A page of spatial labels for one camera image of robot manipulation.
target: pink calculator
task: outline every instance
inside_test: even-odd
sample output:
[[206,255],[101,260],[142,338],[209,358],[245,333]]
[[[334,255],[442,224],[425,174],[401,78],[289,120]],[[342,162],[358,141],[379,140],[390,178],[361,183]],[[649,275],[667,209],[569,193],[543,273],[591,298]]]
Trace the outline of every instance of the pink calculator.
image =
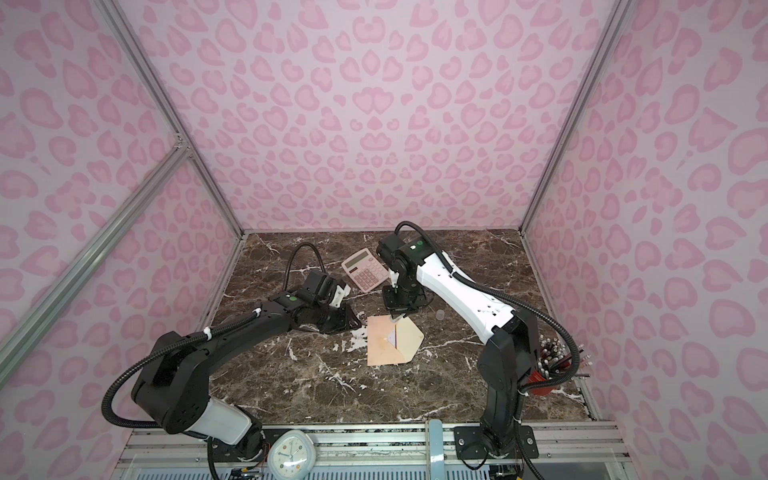
[[370,292],[389,278],[389,271],[367,248],[344,260],[342,268],[364,293]]

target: envelope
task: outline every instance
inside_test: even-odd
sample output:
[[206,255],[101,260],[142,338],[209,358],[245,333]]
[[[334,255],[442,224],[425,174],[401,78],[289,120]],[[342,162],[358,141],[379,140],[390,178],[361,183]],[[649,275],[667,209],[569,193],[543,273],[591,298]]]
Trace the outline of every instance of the envelope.
[[424,334],[406,317],[392,322],[389,315],[368,317],[368,366],[396,365],[413,360]]

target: pink wall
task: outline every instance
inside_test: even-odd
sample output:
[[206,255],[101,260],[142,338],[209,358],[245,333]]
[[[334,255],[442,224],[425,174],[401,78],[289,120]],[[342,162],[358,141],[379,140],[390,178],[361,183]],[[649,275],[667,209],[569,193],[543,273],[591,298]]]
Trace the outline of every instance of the pink wall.
[[[159,335],[197,328],[232,246],[200,178],[182,165],[0,391],[0,477],[108,477],[129,430],[101,416],[104,391]],[[139,418],[132,386],[116,411]]]
[[613,0],[121,3],[246,228],[516,227]]
[[0,7],[0,342],[169,151],[88,0]]
[[767,82],[767,3],[641,2],[529,237],[644,478],[768,478]]

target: brown marble surface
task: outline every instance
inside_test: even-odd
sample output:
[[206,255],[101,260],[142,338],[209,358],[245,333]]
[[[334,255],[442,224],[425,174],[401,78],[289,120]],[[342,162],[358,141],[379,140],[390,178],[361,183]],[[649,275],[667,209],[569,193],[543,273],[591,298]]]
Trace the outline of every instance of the brown marble surface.
[[[278,291],[287,257],[298,243],[315,243],[328,271],[343,276],[340,264],[344,259],[363,247],[375,253],[376,244],[386,234],[251,234],[214,324],[250,310],[255,301]],[[545,311],[516,231],[446,230],[430,235],[476,282],[502,289]],[[303,249],[294,260],[291,284],[303,280],[315,265],[312,251]],[[347,281],[353,288],[352,307],[364,325],[365,318],[386,314],[381,286],[360,293]],[[437,319],[439,310],[445,313],[442,320]],[[294,331],[225,364],[211,377],[210,393],[249,409],[268,424],[397,422],[427,417],[444,422],[476,421],[486,397],[485,382],[476,369],[482,350],[478,337],[440,298],[411,318],[425,338],[409,363],[368,367],[361,331],[334,336]],[[585,407],[575,394],[578,391],[568,383],[546,397],[531,397],[524,418],[586,420]]]

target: clock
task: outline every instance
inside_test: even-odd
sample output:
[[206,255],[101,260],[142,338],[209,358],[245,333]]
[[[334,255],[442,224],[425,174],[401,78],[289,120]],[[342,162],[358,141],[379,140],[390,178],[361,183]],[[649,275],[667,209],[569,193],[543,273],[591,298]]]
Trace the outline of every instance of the clock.
[[290,430],[272,445],[266,461],[279,480],[298,480],[310,473],[316,458],[310,437],[301,430]]

